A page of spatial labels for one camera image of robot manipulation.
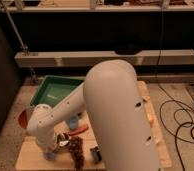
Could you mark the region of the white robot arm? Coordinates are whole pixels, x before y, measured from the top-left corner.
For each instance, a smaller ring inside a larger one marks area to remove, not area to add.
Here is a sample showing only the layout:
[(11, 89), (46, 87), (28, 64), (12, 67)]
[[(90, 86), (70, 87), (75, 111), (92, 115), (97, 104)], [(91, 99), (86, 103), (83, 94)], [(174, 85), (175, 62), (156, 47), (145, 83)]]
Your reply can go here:
[(138, 90), (124, 60), (101, 62), (84, 82), (49, 111), (33, 113), (27, 131), (43, 148), (54, 145), (54, 127), (85, 111), (107, 171), (160, 171), (162, 166)]

